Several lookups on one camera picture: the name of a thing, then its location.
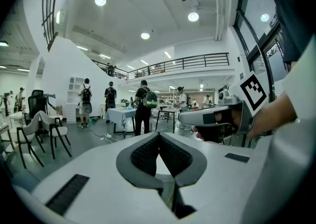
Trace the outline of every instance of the round ceiling light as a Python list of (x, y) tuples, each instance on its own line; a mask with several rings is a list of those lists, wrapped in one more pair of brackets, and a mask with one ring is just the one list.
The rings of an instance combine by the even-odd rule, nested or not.
[(192, 12), (188, 15), (188, 19), (191, 22), (195, 22), (198, 20), (198, 14), (196, 12)]
[(103, 6), (107, 3), (107, 0), (94, 0), (94, 2), (98, 6)]
[(141, 34), (141, 37), (142, 37), (142, 39), (147, 40), (147, 39), (149, 39), (150, 35), (149, 35), (149, 33), (147, 33), (147, 32), (143, 32), (143, 33)]
[(269, 15), (268, 14), (263, 14), (260, 19), (262, 22), (267, 22), (269, 20)]

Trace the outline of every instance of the black shirt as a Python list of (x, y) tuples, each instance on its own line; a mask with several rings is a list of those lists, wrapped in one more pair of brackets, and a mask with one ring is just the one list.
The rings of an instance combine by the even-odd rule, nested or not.
[(148, 107), (146, 107), (145, 105), (143, 105), (143, 98), (144, 98), (144, 94), (147, 93), (147, 92), (149, 92), (149, 91), (150, 91), (150, 89), (149, 89), (148, 87), (141, 87), (141, 88), (139, 88), (139, 89), (137, 90), (135, 96), (140, 99), (140, 100), (139, 100), (139, 105), (138, 105), (138, 107), (137, 107), (137, 110), (138, 110), (138, 109), (142, 109), (142, 108), (147, 108), (147, 109), (148, 109)]
[[(117, 95), (117, 90), (115, 89), (115, 88), (113, 88), (113, 87), (109, 87), (110, 89), (112, 89), (112, 90), (114, 90), (114, 95), (116, 96)], [(109, 94), (109, 88), (106, 88), (105, 89), (105, 93), (104, 93), (104, 95), (108, 95)]]
[(313, 0), (274, 0), (284, 40), (284, 63), (298, 61), (315, 33)]

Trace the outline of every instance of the white chair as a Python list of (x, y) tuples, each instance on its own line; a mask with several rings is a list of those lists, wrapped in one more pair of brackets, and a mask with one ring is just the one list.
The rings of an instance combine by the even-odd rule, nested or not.
[(28, 145), (29, 154), (31, 154), (32, 152), (35, 158), (37, 159), (37, 161), (39, 162), (39, 164), (41, 164), (41, 166), (44, 167), (43, 163), (40, 161), (40, 159), (38, 158), (38, 156), (36, 155), (36, 153), (34, 152), (31, 146), (33, 139), (36, 138), (36, 140), (39, 143), (40, 148), (45, 153), (45, 150), (43, 149), (43, 146), (41, 145), (38, 135), (37, 135), (39, 128), (40, 128), (40, 113), (38, 112), (37, 114), (35, 114), (34, 118), (27, 126), (18, 127), (16, 129), (17, 139), (15, 139), (14, 141), (18, 143), (19, 145), (20, 155), (21, 155), (22, 163), (25, 169), (26, 169), (26, 165), (24, 162), (23, 154), (22, 154), (22, 148), (21, 148), (22, 144)]
[(46, 131), (49, 131), (50, 147), (51, 147), (51, 153), (53, 155), (53, 159), (55, 159), (53, 138), (55, 138), (55, 147), (57, 147), (57, 142), (56, 142), (57, 137), (60, 138), (60, 141), (63, 144), (64, 148), (66, 149), (68, 155), (72, 157), (62, 138), (62, 136), (64, 136), (66, 138), (66, 141), (70, 145), (70, 142), (66, 135), (68, 131), (67, 127), (58, 127), (58, 122), (61, 125), (61, 121), (59, 118), (51, 118), (43, 111), (39, 111), (39, 114), (40, 114), (40, 120), (41, 120), (43, 128)]

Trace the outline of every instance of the green backpack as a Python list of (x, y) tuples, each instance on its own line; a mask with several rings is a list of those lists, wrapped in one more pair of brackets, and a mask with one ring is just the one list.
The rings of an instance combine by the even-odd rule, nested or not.
[(142, 101), (143, 105), (150, 109), (157, 108), (157, 95), (151, 90), (143, 89), (146, 91)]

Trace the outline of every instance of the light fixture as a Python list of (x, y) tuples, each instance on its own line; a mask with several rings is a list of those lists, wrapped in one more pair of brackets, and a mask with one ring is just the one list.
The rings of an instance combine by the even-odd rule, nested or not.
[(0, 46), (9, 46), (7, 41), (0, 41)]
[(56, 14), (56, 23), (59, 24), (60, 11)]
[(171, 56), (167, 51), (164, 51), (164, 54), (167, 55), (169, 59), (171, 59)]
[(94, 2), (98, 6), (103, 6), (107, 3), (107, 0), (94, 0)]
[(107, 58), (107, 59), (111, 59), (111, 57), (108, 57), (108, 56), (103, 55), (103, 54), (99, 54), (99, 56), (100, 56), (102, 59), (105, 59), (105, 58)]
[(192, 12), (188, 15), (188, 19), (191, 22), (195, 22), (198, 20), (198, 14), (196, 12)]
[(149, 35), (149, 33), (147, 33), (147, 32), (143, 32), (143, 33), (141, 34), (141, 37), (142, 37), (142, 39), (147, 40), (147, 39), (149, 39), (150, 35)]
[(25, 71), (25, 72), (29, 72), (28, 69), (22, 69), (22, 68), (18, 68), (19, 71)]
[(270, 16), (268, 14), (263, 14), (260, 19), (262, 22), (267, 22), (269, 20)]
[(87, 48), (84, 48), (84, 47), (82, 47), (82, 46), (77, 45), (76, 47), (78, 47), (78, 48), (80, 48), (80, 49), (82, 49), (82, 50), (88, 51)]

